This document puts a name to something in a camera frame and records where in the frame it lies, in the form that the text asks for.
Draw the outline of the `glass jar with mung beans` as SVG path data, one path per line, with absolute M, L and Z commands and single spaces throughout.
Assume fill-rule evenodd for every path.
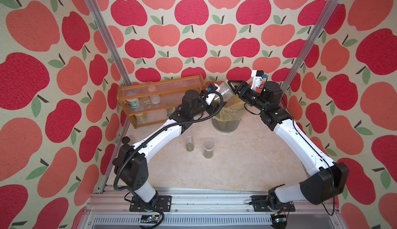
M 225 103 L 225 108 L 231 107 L 239 103 L 239 97 L 233 93 L 227 82 L 220 83 L 219 87 L 220 88 L 217 89 L 217 92 L 222 95 L 223 102 Z

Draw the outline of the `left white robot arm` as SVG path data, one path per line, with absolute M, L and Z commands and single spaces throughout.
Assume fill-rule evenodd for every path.
M 114 190 L 127 190 L 144 208 L 160 212 L 156 208 L 158 192 L 148 182 L 147 164 L 164 146 L 182 135 L 192 124 L 211 119 L 224 105 L 224 97 L 216 88 L 201 92 L 190 89 L 185 92 L 182 103 L 157 131 L 134 144 L 124 138 L 118 156 L 113 160 L 116 174 Z

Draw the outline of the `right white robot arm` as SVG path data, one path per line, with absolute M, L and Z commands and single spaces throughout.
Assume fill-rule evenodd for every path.
M 301 131 L 293 116 L 281 106 L 282 89 L 278 83 L 265 82 L 260 93 L 245 81 L 229 81 L 228 84 L 244 103 L 260 111 L 262 122 L 284 140 L 309 174 L 306 180 L 296 185 L 270 189 L 267 197 L 270 209 L 276 211 L 295 201 L 318 205 L 344 191 L 348 167 L 344 163 L 336 163 Z

